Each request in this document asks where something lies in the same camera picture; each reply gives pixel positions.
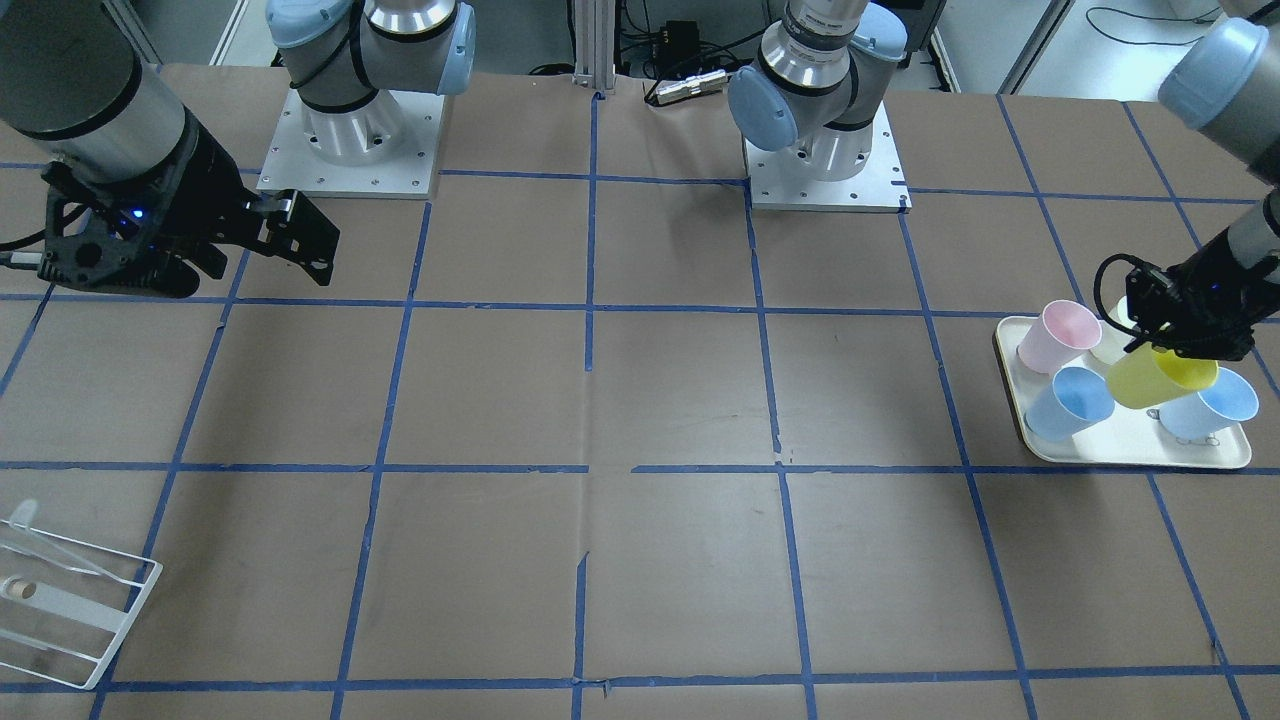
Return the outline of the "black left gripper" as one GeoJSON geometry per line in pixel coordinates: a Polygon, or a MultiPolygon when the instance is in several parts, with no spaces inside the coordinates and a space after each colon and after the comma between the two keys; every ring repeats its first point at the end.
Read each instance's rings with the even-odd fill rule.
{"type": "Polygon", "coordinates": [[[1126,333],[1142,343],[1171,350],[1181,357],[1239,361],[1253,347],[1253,324],[1275,314],[1277,250],[1256,260],[1233,254],[1229,232],[1222,231],[1184,263],[1165,269],[1129,256],[1133,269],[1125,278],[1129,318],[1126,333]]]}

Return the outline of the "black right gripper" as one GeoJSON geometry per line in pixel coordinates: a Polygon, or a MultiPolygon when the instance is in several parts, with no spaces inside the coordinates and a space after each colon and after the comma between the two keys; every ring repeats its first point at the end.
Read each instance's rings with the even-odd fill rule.
{"type": "Polygon", "coordinates": [[[51,161],[38,278],[68,290],[186,299],[223,278],[232,243],[332,283],[338,227],[300,190],[247,190],[230,154],[198,122],[142,176],[92,183],[51,161]],[[260,240],[262,228],[265,236],[260,240]]]}

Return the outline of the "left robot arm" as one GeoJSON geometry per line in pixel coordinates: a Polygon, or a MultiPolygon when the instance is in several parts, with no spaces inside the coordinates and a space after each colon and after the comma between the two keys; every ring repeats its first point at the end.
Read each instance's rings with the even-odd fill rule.
{"type": "MultiPolygon", "coordinates": [[[[1185,261],[1133,255],[1125,278],[1129,348],[1238,361],[1254,324],[1279,305],[1277,4],[1225,1],[1226,18],[1196,41],[1158,87],[1183,124],[1244,163],[1268,193],[1185,261]]],[[[902,22],[867,1],[790,1],[758,37],[755,59],[728,85],[733,120],[764,151],[820,132],[858,132],[874,118],[905,54],[902,22]]]]}

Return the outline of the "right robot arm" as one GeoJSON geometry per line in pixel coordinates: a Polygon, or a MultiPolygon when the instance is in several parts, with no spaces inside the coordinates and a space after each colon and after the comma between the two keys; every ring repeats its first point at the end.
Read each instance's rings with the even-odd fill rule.
{"type": "MultiPolygon", "coordinates": [[[[470,83],[462,1],[270,1],[266,22],[325,161],[371,161],[403,136],[394,92],[470,83]]],[[[262,197],[96,1],[3,4],[3,122],[45,149],[44,228],[3,265],[88,293],[193,295],[225,245],[332,281],[340,233],[301,191],[262,197]]]]}

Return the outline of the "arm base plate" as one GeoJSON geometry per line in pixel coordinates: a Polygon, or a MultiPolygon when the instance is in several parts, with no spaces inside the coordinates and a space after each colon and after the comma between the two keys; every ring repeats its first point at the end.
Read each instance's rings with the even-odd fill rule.
{"type": "Polygon", "coordinates": [[[426,201],[447,109],[447,97],[435,94],[381,91],[364,108],[325,114],[292,90],[256,188],[298,190],[311,199],[426,201]]]}
{"type": "Polygon", "coordinates": [[[913,208],[887,108],[855,131],[820,128],[791,147],[742,142],[755,209],[905,213],[913,208]]]}

